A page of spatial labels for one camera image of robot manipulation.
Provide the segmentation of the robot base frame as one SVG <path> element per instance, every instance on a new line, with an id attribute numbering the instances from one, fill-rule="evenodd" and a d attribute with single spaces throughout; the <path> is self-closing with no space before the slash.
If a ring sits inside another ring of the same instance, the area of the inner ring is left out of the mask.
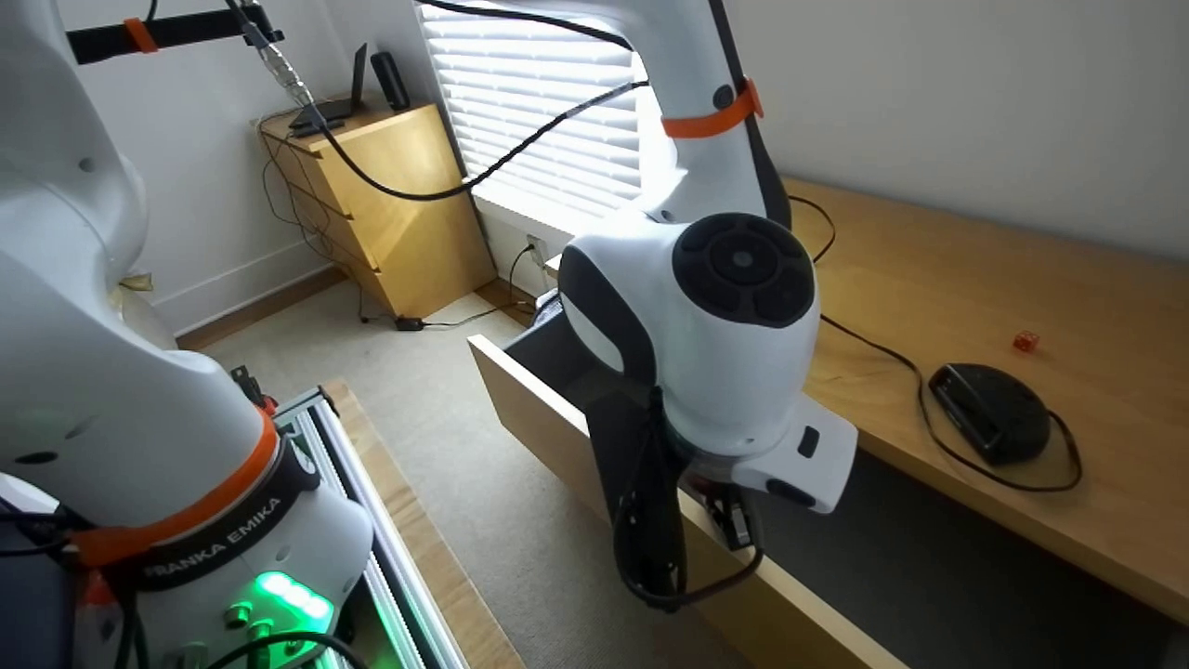
<path id="1" fill-rule="evenodd" d="M 348 511 L 308 531 L 315 566 L 346 584 L 262 568 L 226 609 L 232 642 L 203 669 L 525 669 L 348 388 L 303 391 L 273 424 Z"/>

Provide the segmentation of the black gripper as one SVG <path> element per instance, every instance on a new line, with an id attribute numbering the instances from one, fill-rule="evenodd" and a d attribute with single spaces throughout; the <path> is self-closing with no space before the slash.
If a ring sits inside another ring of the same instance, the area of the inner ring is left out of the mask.
<path id="1" fill-rule="evenodd" d="M 613 526 L 613 560 L 621 584 L 650 609 L 688 609 L 746 581 L 758 560 L 753 526 L 733 483 L 699 481 L 693 498 L 711 512 L 728 550 L 749 560 L 719 581 L 688 589 L 683 512 L 676 502 L 691 454 L 668 444 L 652 393 L 608 391 L 588 404 L 606 517 Z"/>

